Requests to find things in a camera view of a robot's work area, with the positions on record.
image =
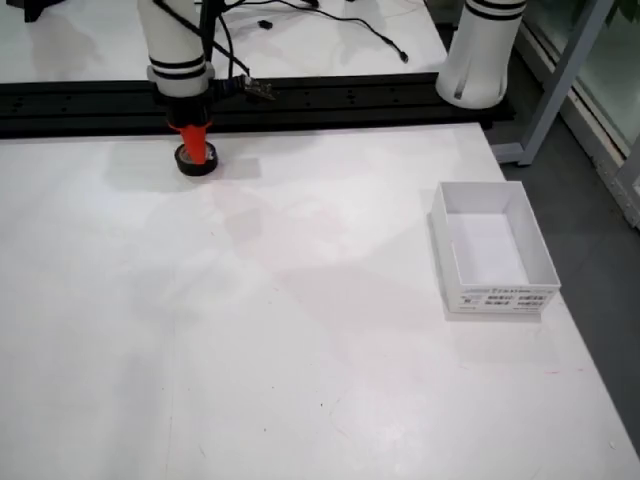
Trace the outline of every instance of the black stripe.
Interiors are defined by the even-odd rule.
[[[494,10],[517,10],[527,4],[527,0],[524,0],[520,3],[512,3],[510,5],[504,3],[493,3],[487,0],[473,0],[473,2],[477,3],[481,7],[493,8]]]
[[[476,17],[484,18],[485,20],[494,20],[496,22],[508,22],[509,20],[515,20],[522,16],[522,12],[514,13],[512,15],[493,15],[491,13],[481,12],[480,10],[476,10],[469,3],[465,3],[465,7],[469,12],[473,13]]]
[[[181,68],[191,68],[191,67],[198,67],[202,65],[204,63],[204,55],[201,55],[195,60],[189,60],[188,62],[178,62],[178,63],[160,62],[159,60],[155,60],[151,57],[149,57],[149,60],[151,61],[151,65],[153,65],[154,67],[165,68],[167,70],[178,70]]]
[[[153,69],[153,73],[155,73],[160,78],[166,78],[167,80],[187,80],[189,78],[197,78],[200,75],[204,75],[206,71],[207,69],[204,66],[202,68],[199,68],[198,70],[194,70],[193,72],[186,73],[166,73],[159,72],[155,68]]]

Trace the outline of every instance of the white box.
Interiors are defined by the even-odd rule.
[[[431,210],[451,312],[538,313],[560,280],[520,182],[445,182]]]

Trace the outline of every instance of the metal frame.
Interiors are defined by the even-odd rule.
[[[393,127],[513,119],[505,100],[487,110],[450,105],[435,89],[437,74],[261,79],[275,100],[242,95],[213,104],[212,130],[265,132]],[[171,133],[146,81],[0,85],[0,138]]]
[[[499,163],[518,163],[522,166],[533,163],[612,5],[613,0],[591,0],[586,5],[558,65],[545,83],[544,95],[522,139],[513,144],[493,146]]]
[[[587,28],[589,31],[584,33],[589,35],[589,37],[587,37],[586,40],[591,41],[591,43],[595,42],[602,25],[602,23],[599,24],[596,20],[601,20],[603,12],[607,12],[609,8],[608,5],[610,4],[611,2],[602,2],[602,0],[592,2],[590,10],[584,12],[585,15],[590,15],[589,19],[591,22],[585,25],[583,22],[587,19],[585,19],[583,15],[581,23],[579,24],[580,28],[575,32],[574,37],[576,37],[576,35],[580,36],[583,33],[583,30]],[[599,12],[594,12],[593,9],[596,6],[599,7]],[[552,92],[554,88],[557,88],[557,78],[559,75],[557,71],[561,66],[565,68],[566,74],[566,54],[568,51],[565,50],[554,70],[552,59],[548,58],[543,49],[538,48],[538,43],[539,42],[535,40],[528,28],[524,26],[524,28],[521,29],[521,34],[516,45],[527,64],[532,68],[532,71],[538,81],[546,87],[545,90],[547,90],[547,92],[545,94],[545,98],[548,99],[551,96],[550,92]],[[589,48],[580,52],[583,57],[581,60],[586,58],[585,53],[589,53],[590,45],[587,45],[587,47]],[[577,62],[576,75],[580,65],[581,62]],[[555,106],[561,108],[560,113],[562,114],[565,122],[576,136],[578,142],[585,149],[587,155],[591,158],[600,178],[620,206],[629,224],[632,227],[640,228],[640,138],[637,139],[635,144],[632,146],[631,152],[625,161],[624,154],[621,153],[619,148],[616,148],[611,138],[598,123],[597,118],[583,104],[580,95],[571,91],[571,83],[572,82],[568,82],[569,92],[566,97],[561,95],[559,96],[559,101],[557,98],[554,99],[557,102]],[[534,115],[533,121],[528,127],[530,132],[535,130],[536,127],[538,129],[541,128],[535,122],[536,119],[540,117],[542,106],[548,106],[548,104],[549,103],[547,102],[545,105],[543,99],[538,107],[537,115]],[[553,118],[555,118],[555,115],[550,116],[551,122],[553,121]],[[537,142],[537,148],[539,148],[541,143],[540,138],[537,139]],[[533,157],[528,158],[528,163],[523,162],[523,159],[525,159],[525,148],[522,148],[521,153],[518,153],[519,148],[522,148],[520,143],[496,145],[494,146],[494,152],[496,152],[497,157],[503,162],[515,161],[521,165],[530,164],[530,160]]]

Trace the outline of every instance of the open box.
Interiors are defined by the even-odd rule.
[[[560,280],[520,182],[445,182],[431,210],[451,312],[538,313]]]

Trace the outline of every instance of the gray floor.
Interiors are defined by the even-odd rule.
[[[517,57],[509,81],[518,115],[528,116],[541,90]],[[531,167],[502,170],[524,183],[567,306],[640,453],[640,232],[561,119]]]

